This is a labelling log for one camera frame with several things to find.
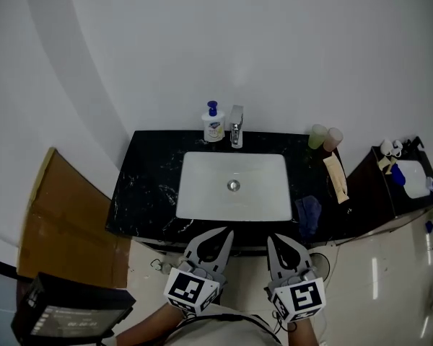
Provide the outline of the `person's left forearm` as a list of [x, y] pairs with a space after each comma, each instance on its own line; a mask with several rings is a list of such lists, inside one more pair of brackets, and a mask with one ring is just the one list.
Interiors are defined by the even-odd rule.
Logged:
[[117, 346], [137, 346], [163, 337], [174, 330], [184, 319], [183, 312], [166, 303], [153, 314], [118, 334]]

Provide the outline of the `pink plastic cup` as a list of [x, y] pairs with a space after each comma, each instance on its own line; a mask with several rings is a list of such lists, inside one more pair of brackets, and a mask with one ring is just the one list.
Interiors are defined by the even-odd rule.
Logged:
[[333, 152], [343, 139], [344, 135], [338, 128], [330, 128], [323, 142], [324, 150]]

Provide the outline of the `black monitor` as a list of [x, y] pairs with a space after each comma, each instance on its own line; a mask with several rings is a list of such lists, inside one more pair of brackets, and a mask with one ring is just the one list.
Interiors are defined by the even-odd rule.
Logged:
[[125, 289], [38, 273], [22, 297], [11, 328], [21, 346], [96, 344], [113, 336], [136, 303]]

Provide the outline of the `white sink basin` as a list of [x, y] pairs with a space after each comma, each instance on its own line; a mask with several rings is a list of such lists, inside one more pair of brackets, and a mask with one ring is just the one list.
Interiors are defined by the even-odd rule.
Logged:
[[[227, 183], [236, 179], [240, 189]], [[205, 221], [288, 221], [292, 204], [281, 154], [189, 151], [183, 158], [178, 218]]]

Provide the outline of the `green plastic cup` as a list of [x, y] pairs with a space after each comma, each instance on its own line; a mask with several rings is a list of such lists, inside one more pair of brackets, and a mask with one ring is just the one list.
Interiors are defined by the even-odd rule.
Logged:
[[318, 149], [323, 144], [327, 135], [328, 129], [325, 126], [314, 124], [308, 138], [308, 146], [313, 150]]

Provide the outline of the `beige flat packet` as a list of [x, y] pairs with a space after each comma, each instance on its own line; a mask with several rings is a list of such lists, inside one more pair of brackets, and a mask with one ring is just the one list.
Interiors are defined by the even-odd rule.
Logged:
[[341, 166], [341, 162], [338, 160], [338, 157], [334, 152], [329, 157], [325, 158], [323, 162], [331, 178], [338, 204], [342, 204], [349, 199], [349, 196], [346, 176]]

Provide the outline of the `small white basin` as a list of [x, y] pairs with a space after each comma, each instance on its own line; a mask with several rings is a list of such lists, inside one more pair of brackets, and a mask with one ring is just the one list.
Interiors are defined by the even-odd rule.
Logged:
[[397, 165], [406, 179], [403, 187], [407, 196], [417, 199], [430, 195], [427, 188], [427, 176], [419, 161], [399, 160]]

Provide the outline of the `small blue object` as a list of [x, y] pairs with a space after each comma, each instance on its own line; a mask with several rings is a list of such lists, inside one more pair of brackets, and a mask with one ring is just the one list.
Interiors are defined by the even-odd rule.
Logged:
[[402, 173], [401, 169], [399, 168], [398, 164], [394, 164], [390, 171], [394, 183], [396, 183], [399, 186], [404, 186], [406, 183], [406, 178]]

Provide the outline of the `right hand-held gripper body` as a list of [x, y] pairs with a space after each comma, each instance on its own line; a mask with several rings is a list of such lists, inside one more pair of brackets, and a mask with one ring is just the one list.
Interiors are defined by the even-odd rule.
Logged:
[[284, 323], [314, 317], [326, 305], [324, 281], [316, 267], [289, 278], [272, 280], [265, 292]]

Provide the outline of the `person's white shirt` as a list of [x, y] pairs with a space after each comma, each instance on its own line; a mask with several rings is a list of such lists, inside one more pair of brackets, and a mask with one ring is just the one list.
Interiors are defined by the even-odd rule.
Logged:
[[218, 314], [185, 321], [163, 346], [282, 346], [282, 343], [258, 317]]

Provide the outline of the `person's right forearm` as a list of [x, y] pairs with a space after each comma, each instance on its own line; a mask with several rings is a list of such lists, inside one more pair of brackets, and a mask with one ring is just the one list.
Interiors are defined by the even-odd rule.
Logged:
[[287, 324], [289, 346], [319, 346], [309, 319]]

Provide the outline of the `dark blue towel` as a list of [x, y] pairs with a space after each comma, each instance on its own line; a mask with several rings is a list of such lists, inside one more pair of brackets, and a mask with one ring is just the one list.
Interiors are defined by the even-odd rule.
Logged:
[[299, 232], [303, 239], [313, 237], [318, 229], [322, 206], [312, 195], [296, 200], [295, 206], [299, 216]]

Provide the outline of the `chrome faucet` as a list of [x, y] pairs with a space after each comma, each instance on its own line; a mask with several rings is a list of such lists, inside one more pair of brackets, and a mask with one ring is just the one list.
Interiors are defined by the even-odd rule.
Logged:
[[243, 106], [233, 105], [229, 116], [230, 142], [233, 148], [242, 148]]

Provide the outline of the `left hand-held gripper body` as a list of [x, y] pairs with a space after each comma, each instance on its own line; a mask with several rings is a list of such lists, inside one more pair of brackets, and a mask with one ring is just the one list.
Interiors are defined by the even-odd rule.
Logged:
[[172, 268], [164, 289], [167, 302], [182, 311], [202, 315], [221, 294], [227, 280], [217, 272], [207, 272], [191, 261], [183, 261]]

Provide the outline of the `dark brown cabinet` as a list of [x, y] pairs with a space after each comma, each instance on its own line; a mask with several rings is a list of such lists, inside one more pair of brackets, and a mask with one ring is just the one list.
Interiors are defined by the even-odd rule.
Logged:
[[[377, 163], [382, 157], [380, 148], [373, 146], [347, 177], [349, 202], [353, 205], [351, 227], [357, 230], [356, 237], [395, 231], [433, 208], [433, 192], [429, 190], [430, 195], [411, 199], [403, 186], [394, 183], [391, 174], [379, 170]], [[433, 178], [424, 148], [411, 153], [403, 150], [397, 160], [419, 161], [427, 179]]]

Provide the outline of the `black marble vanity counter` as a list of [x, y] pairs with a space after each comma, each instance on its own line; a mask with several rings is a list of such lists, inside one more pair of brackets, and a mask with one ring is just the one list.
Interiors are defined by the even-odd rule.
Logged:
[[[269, 233], [290, 236], [306, 245], [351, 237], [351, 201], [339, 204], [323, 163], [327, 153], [312, 150], [306, 135], [293, 133], [243, 133], [243, 154], [281, 154], [287, 165], [291, 201], [312, 195], [322, 206], [315, 235], [303, 239], [298, 213], [288, 221], [228, 223], [236, 247], [266, 245]], [[232, 153], [229, 139], [204, 141], [200, 130], [137, 130], [128, 146], [108, 211], [107, 231], [154, 244], [183, 247], [193, 237], [224, 226], [223, 221], [183, 219], [176, 216], [183, 158], [188, 151]]]

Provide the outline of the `beige crumpled packet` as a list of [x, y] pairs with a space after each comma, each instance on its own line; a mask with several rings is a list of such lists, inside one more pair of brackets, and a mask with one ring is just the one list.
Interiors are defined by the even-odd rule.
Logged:
[[392, 174], [392, 168], [397, 163], [397, 159], [392, 156], [390, 158], [384, 156], [381, 158], [381, 160], [378, 161], [377, 165], [381, 172], [383, 172], [386, 175]]

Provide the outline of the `white soap bottle blue pump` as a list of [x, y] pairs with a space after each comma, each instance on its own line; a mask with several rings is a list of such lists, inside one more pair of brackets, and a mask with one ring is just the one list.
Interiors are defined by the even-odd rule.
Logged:
[[218, 109], [217, 101], [207, 102], [208, 110], [201, 116], [204, 124], [204, 140], [209, 143], [224, 138], [225, 114]]

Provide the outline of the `brown cardboard box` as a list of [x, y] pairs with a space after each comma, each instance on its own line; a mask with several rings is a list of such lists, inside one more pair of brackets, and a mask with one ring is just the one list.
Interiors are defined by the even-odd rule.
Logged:
[[106, 231], [109, 207], [110, 199], [48, 149], [27, 204], [17, 274], [126, 288], [131, 242]]

